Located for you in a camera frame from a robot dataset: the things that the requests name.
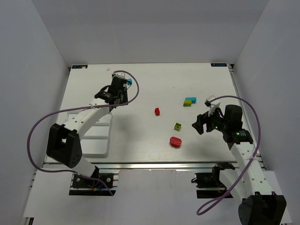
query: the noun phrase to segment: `black mount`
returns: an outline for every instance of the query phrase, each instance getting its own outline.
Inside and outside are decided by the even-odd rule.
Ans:
[[[49,132],[46,153],[69,168],[75,167],[83,154],[77,131],[70,131],[64,125],[53,124]]]
[[[286,208],[283,195],[255,195],[244,199],[239,206],[242,225],[280,225]]]

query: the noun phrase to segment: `red block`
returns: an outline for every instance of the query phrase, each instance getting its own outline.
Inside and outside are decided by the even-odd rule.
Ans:
[[[179,148],[181,146],[181,139],[177,138],[177,137],[171,137],[170,138],[170,145],[172,145],[175,148]]]
[[[156,109],[154,110],[154,112],[155,112],[155,115],[157,115],[157,116],[159,116],[159,115],[160,115],[159,108],[156,108]]]

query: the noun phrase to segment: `cable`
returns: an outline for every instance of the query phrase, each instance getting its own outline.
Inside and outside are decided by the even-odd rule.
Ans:
[[[254,107],[246,100],[240,98],[240,97],[236,97],[236,96],[232,96],[232,95],[225,95],[225,96],[220,96],[220,97],[217,97],[213,100],[210,101],[213,102],[213,101],[216,101],[218,99],[221,99],[221,98],[236,98],[236,99],[239,99],[243,102],[245,102],[248,106],[250,106],[250,108],[252,109],[255,117],[256,117],[256,121],[257,121],[257,125],[258,125],[258,139],[257,139],[257,145],[256,145],[256,148],[252,154],[252,157],[255,157],[256,154],[257,154],[257,151],[258,151],[258,148],[259,148],[259,145],[261,143],[261,124],[259,122],[259,119],[258,119],[258,115],[254,109]],[[240,176],[237,178],[237,180],[231,185],[231,187],[220,197],[218,198],[215,198],[215,199],[212,199],[212,200],[209,200],[208,202],[206,202],[205,204],[203,204],[198,210],[197,210],[197,215],[203,215],[204,213],[208,212],[209,210],[211,210],[212,208],[214,208],[217,204],[220,203],[220,201],[222,201],[226,196],[228,196],[230,194],[230,192],[234,189],[234,187],[238,184],[238,182],[242,179],[242,177],[244,176],[244,174],[246,173],[247,169],[250,167],[251,163],[253,162],[253,158],[251,158],[249,160],[249,162],[247,163],[247,165],[245,166],[245,168],[243,169],[243,171],[241,172]],[[202,212],[200,212],[206,205],[212,203],[212,202],[215,202],[213,203],[211,206],[209,206],[208,208],[206,208],[205,210],[203,210]]]
[[[131,103],[132,101],[134,101],[136,99],[136,97],[139,95],[140,93],[140,86],[139,86],[139,83],[137,82],[136,78],[130,74],[129,72],[125,71],[125,70],[117,70],[117,71],[114,71],[114,73],[126,73],[128,74],[129,76],[132,77],[132,79],[134,79],[135,83],[136,83],[136,86],[137,86],[137,91],[136,91],[136,95],[131,99],[129,100],[128,102],[126,103],[123,103],[123,104],[115,104],[115,105],[94,105],[93,108],[101,108],[101,107],[118,107],[118,106],[125,106],[125,105],[128,105],[129,103]],[[71,172],[71,173],[75,173],[75,171],[73,170],[68,170],[68,169],[65,169],[65,170],[45,170],[43,168],[40,168],[38,165],[36,165],[36,163],[33,161],[32,159],[32,156],[31,156],[31,153],[30,153],[30,139],[31,139],[31,136],[32,136],[32,133],[34,131],[34,129],[38,126],[38,124],[40,122],[42,122],[44,119],[48,118],[49,116],[52,116],[52,115],[56,115],[58,113],[64,113],[64,112],[68,112],[68,111],[74,111],[74,110],[84,110],[84,109],[90,109],[91,106],[83,106],[83,107],[77,107],[77,108],[70,108],[70,109],[63,109],[63,110],[58,110],[58,111],[55,111],[55,112],[51,112],[45,116],[43,116],[42,118],[40,118],[34,125],[33,127],[30,129],[30,132],[28,133],[28,137],[27,137],[27,154],[28,154],[28,158],[29,158],[29,161],[31,162],[31,164],[39,171],[42,171],[42,172],[46,172],[46,173],[60,173],[60,172]],[[87,176],[84,176],[84,175],[81,175],[81,177],[85,178],[85,179],[89,179],[89,180],[96,180],[96,181],[99,181],[101,182],[104,187],[109,191],[109,193],[113,196],[113,193],[110,191],[110,189],[108,188],[108,186],[100,179],[97,179],[97,178],[92,178],[92,177],[87,177]]]

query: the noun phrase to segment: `white tabletop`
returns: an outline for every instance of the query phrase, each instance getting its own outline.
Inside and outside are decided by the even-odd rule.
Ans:
[[[112,111],[112,129],[108,156],[101,162],[217,162],[235,161],[218,131],[199,135],[191,124],[208,108],[204,101],[211,95],[236,95],[227,67],[210,63],[185,64],[114,64],[88,65],[71,69],[62,109],[88,105],[94,95],[112,80],[112,72],[126,70],[140,84],[138,98],[127,106]],[[136,84],[128,98],[136,93]],[[185,97],[197,97],[196,104],[183,107]],[[236,99],[222,99],[221,109],[236,104]],[[160,116],[154,114],[160,109]],[[63,122],[66,113],[59,115]],[[174,130],[176,123],[181,130]],[[179,149],[169,144],[170,137],[182,140]]]

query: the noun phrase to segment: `teal block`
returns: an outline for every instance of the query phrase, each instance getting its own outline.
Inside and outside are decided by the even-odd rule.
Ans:
[[[186,97],[186,100],[191,100],[193,104],[196,103],[197,98],[196,97]]]

